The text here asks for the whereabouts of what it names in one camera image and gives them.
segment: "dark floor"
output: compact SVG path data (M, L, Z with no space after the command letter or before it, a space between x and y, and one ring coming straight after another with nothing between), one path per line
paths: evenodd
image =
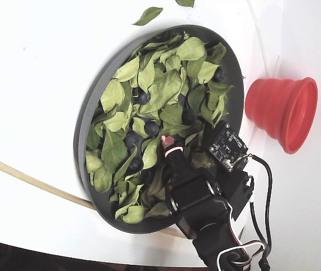
M207 268L157 268L100 263L24 250L0 243L0 271L206 271Z

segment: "black cable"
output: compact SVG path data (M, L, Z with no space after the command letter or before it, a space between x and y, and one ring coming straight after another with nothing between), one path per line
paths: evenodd
M271 230L270 230L270 225L269 225L269 207L270 207L270 202L271 202L273 178L272 178L272 171L271 171L269 165L267 164L267 162L265 162L263 159L259 158L258 156L255 156L255 155L252 155L251 157L255 161L261 163L266 168L267 174L268 174L268 191L267 191L266 212L265 212L265 224L266 224L266 236L267 236L266 244L267 244L267 246L263 252L262 259L259 262L259 266L260 266L261 270L265 271L265 270L270 270L270 266L268 264L267 257L271 253L271 250L272 250L272 238L271 238ZM257 224L256 215L254 213L254 204L253 203L250 204L250 211L251 211L252 221L254 224L254 228L256 229L257 235L259 236L261 241L265 242L265 238L262 235L262 233L258 227L258 224Z
M250 203L250 216L252 217L254 229L256 230L256 233L259 237L259 239L266 245L268 246L263 234L261 233L260 227L258 226L257 219L256 219L256 214L254 212L254 203Z

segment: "white cable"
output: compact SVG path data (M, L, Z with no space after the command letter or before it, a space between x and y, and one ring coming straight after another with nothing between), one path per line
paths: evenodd
M219 252L219 254L218 254L218 256L217 256L217 267L218 267L218 271L222 271L221 266L220 266L220 264L219 264L219 260L220 260L220 258L221 258L221 256L222 256L222 254L224 254L224 253L226 253L226 252L229 252L229 251L232 251L232 250L236 250L236 249L238 249L238 248L246 248L246 247L254 246L254 245L256 245L256 244L259 244L260 246L263 247L263 249L265 249L265 245L264 245L261 241L255 241L255 242L253 242L253 243L244 244L244 245L241 244L241 241L239 240L238 236L235 234L234 229L233 229L233 227L232 227L232 223L231 223L232 213L233 213L233 207L232 207L232 205L230 205L229 202L227 202L227 203L228 203L228 206L229 206L229 208L230 208L230 211L229 211L229 225L230 225L230 230L231 230L233 236L236 238L237 243L239 244L239 246L227 248L226 250L223 250L223 251Z
M219 263L219 260L222 256L222 254L226 253L226 252L229 252L229 251L232 251L232 250L237 250L238 248L247 248L247 247L252 247L252 246L255 246L255 245L260 245L263 247L263 249L265 249L265 245L261 242L261 241L256 241L254 243L250 243L250 244L243 244L241 246L236 246L236 247L230 247L230 248L227 248L226 250L223 250L221 252L219 252L218 256L217 256L217 267L218 267L218 271L222 271L221 269L221 266L220 266L220 263Z
M232 231L233 236L234 236L235 239L237 240L238 244L242 244L241 241L239 240L238 236L235 234L235 231L234 231L233 226L232 226L233 207L232 207L232 205L229 204L229 202L227 202L227 203L228 203L228 206L229 206L229 208L230 208L230 212L229 212L229 225L230 225L230 230Z

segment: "blueberry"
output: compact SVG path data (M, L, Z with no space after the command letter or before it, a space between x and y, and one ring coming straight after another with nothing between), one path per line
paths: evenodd
M140 171L142 166L143 162L138 157L134 157L127 169L130 173L135 173Z
M124 138L125 146L126 146L127 148L133 148L134 145L137 146L138 143L139 143L139 140L140 140L139 137L140 137L140 136L139 136L138 134L136 134L136 132L134 132L134 131L129 131L129 132L126 134L125 138Z
M145 123L144 130L150 137L155 137L159 133L159 126L154 121Z
M138 88L138 96L134 97L136 103L144 105L150 101L150 93L145 93L141 88Z
M214 76L213 76L212 80L214 82L220 83L220 82L223 82L224 77L225 77L224 71L223 71L222 67L219 66L216 69L216 72L214 73Z
M182 121L185 125L191 125L196 120L196 115L191 110L184 110Z

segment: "tan cord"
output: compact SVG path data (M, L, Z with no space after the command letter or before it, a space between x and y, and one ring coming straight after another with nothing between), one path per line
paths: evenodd
M69 194L63 190L60 190L58 188L55 188L51 185L48 185L47 183L44 183L42 181L39 181L38 179L35 179L31 176L28 176L26 175L25 173L23 172L20 172L18 171L17 169L15 168L11 168L10 166L0 162L0 171L2 172L5 172L19 180L22 180L24 182L27 182L37 188L40 188L44 191L47 191L49 193L52 193L56 196L60 196L64 199L67 199L67 200L70 200L71 202L74 202L74 203L77 203L77 204L80 204L82 206L85 206L87 208L90 208L90 209L93 209L95 210L95 207L94 205L92 204L92 202L88 201L88 200L85 200L85 199L81 199L77 196L74 196L72 194ZM172 235L172 236L176 236L176 237L181 237L181 238L185 238L185 236L182 234L182 233L179 233L179 232L176 232L176 231L173 231L173 230L170 230L170 229L164 229L164 230L160 230L160 232L162 233L165 233L165 234L169 234L169 235Z

